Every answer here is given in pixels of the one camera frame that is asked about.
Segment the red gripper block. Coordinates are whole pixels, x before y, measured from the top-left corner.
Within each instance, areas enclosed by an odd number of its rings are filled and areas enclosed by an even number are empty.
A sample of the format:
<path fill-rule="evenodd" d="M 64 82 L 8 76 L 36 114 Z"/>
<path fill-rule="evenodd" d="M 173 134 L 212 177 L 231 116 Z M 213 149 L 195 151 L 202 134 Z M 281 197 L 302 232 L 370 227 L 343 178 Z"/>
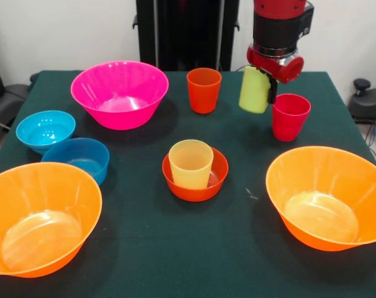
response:
<path fill-rule="evenodd" d="M 304 66 L 304 59 L 296 53 L 285 58 L 267 57 L 256 52 L 253 45 L 248 48 L 247 59 L 252 66 L 271 77 L 269 78 L 268 104 L 275 103 L 278 81 L 287 84 L 297 79 Z"/>

